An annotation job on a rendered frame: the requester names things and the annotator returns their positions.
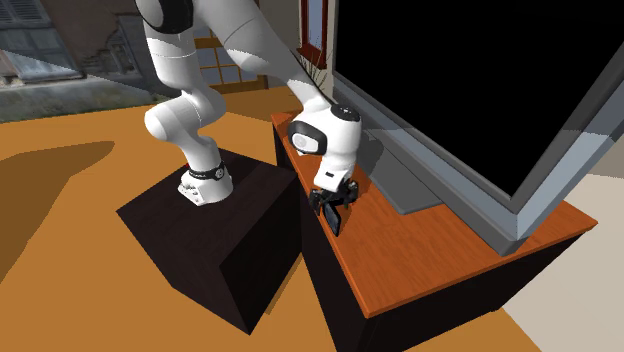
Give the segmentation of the orange-topped dark television cabinet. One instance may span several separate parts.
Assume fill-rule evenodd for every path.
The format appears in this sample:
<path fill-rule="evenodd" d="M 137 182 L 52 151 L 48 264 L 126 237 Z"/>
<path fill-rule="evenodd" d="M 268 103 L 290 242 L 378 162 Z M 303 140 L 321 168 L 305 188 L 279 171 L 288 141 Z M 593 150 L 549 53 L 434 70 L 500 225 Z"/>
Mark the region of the orange-topped dark television cabinet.
<path fill-rule="evenodd" d="M 446 205 L 395 211 L 362 170 L 340 232 L 308 203 L 317 156 L 287 140 L 291 112 L 271 116 L 279 165 L 299 177 L 302 254 L 337 352 L 402 352 L 501 308 L 597 222 L 561 202 L 501 257 Z"/>

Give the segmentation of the bare twig plant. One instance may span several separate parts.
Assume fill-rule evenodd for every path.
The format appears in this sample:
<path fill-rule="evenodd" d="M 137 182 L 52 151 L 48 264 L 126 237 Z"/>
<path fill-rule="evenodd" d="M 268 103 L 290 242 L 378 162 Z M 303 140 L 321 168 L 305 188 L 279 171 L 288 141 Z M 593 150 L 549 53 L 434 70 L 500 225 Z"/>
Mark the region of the bare twig plant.
<path fill-rule="evenodd" d="M 319 89 L 321 95 L 331 105 L 334 105 L 335 101 L 330 95 L 327 94 L 327 92 L 323 88 L 324 83 L 329 75 L 329 71 L 327 67 L 322 68 L 321 66 L 321 60 L 324 59 L 325 61 L 328 61 L 332 56 L 332 52 L 324 53 L 323 51 L 320 51 L 316 60 L 313 60 L 313 58 L 307 58 L 305 56 L 306 51 L 303 48 L 298 48 L 297 53 L 299 55 L 298 61 L 300 65 L 310 77 L 310 79 L 313 81 L 313 83 L 316 85 L 316 87 Z"/>

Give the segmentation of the dark robot stand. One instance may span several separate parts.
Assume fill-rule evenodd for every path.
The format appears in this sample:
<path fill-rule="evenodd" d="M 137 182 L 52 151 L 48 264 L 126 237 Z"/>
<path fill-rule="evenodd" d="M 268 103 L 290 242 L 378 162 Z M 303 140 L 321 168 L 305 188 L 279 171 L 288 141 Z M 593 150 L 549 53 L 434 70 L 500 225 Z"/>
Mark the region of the dark robot stand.
<path fill-rule="evenodd" d="M 168 283 L 251 333 L 301 251 L 295 172 L 224 150 L 233 192 L 197 206 L 179 168 L 117 213 Z"/>

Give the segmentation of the large grey-framed television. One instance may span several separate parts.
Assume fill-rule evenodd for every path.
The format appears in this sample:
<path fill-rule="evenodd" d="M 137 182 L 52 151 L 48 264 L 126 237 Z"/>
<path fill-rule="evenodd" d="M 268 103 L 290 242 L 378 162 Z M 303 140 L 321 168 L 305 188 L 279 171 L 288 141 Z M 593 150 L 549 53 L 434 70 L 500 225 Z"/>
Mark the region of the large grey-framed television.
<path fill-rule="evenodd" d="M 624 0 L 335 1 L 335 97 L 502 256 L 624 134 Z"/>

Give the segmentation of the wooden door with glass panes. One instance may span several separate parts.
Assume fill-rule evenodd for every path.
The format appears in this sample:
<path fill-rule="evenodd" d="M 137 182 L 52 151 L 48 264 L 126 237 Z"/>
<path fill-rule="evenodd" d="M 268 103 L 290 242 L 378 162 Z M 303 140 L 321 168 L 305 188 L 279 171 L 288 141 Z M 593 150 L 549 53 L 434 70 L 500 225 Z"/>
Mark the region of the wooden door with glass panes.
<path fill-rule="evenodd" d="M 208 27 L 193 32 L 200 73 L 204 81 L 220 93 L 236 93 L 268 88 L 267 77 L 242 70 L 229 56 Z"/>

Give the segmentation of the red-framed window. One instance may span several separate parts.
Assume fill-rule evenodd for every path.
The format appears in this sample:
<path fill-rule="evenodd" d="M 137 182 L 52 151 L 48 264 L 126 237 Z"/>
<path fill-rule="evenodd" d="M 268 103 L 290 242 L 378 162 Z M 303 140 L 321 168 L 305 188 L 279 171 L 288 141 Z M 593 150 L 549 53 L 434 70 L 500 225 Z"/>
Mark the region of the red-framed window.
<path fill-rule="evenodd" d="M 300 0 L 301 44 L 297 52 L 315 68 L 327 68 L 328 0 Z"/>

